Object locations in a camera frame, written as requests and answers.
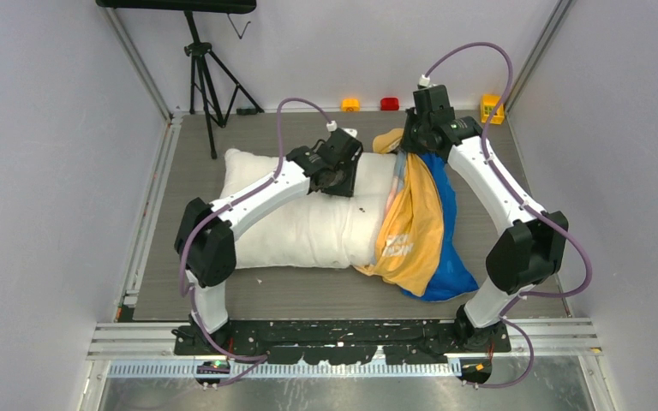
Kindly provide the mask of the white pillow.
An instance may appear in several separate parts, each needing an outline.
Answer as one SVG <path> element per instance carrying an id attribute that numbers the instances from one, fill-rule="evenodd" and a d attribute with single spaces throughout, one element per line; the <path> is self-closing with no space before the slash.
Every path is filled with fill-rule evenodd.
<path id="1" fill-rule="evenodd" d="M 262 218 L 236 242 L 237 268 L 373 263 L 396 161 L 394 154 L 364 152 L 352 197 L 312 193 Z"/>

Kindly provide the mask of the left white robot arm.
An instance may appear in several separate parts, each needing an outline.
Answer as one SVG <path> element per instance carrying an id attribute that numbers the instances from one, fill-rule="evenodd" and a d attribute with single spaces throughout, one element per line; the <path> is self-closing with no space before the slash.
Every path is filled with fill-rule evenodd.
<path id="1" fill-rule="evenodd" d="M 236 269 L 236 241 L 293 200 L 316 192 L 353 195 L 363 144 L 354 129 L 335 122 L 327 128 L 327 139 L 281 155 L 272 171 L 237 193 L 186 205 L 174 244 L 179 289 L 191 301 L 195 342 L 206 353 L 221 353 L 229 341 L 225 282 Z"/>

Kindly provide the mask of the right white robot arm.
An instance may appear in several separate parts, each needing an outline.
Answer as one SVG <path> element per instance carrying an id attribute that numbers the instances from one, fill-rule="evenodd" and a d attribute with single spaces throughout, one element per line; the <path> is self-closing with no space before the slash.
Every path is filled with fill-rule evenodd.
<path id="1" fill-rule="evenodd" d="M 568 228 L 560 211 L 547 212 L 496 158 L 482 126 L 458 117 L 445 86 L 420 85 L 406 111 L 401 148 L 433 154 L 470 186 L 491 217 L 499 238 L 486 257 L 488 277 L 456 313 L 458 346 L 476 351 L 490 338 L 517 300 L 555 274 L 565 251 Z"/>

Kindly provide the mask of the orange pillowcase with white print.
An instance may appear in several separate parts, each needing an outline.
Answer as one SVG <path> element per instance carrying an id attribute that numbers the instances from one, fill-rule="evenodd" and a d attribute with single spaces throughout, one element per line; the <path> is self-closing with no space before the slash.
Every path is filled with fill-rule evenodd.
<path id="1" fill-rule="evenodd" d="M 405 152 L 402 134 L 395 128 L 373 140 L 373 151 L 393 154 L 396 164 L 374 259 L 356 269 L 421 301 L 476 292 L 479 284 L 453 244 L 458 207 L 446 163 L 432 153 Z"/>

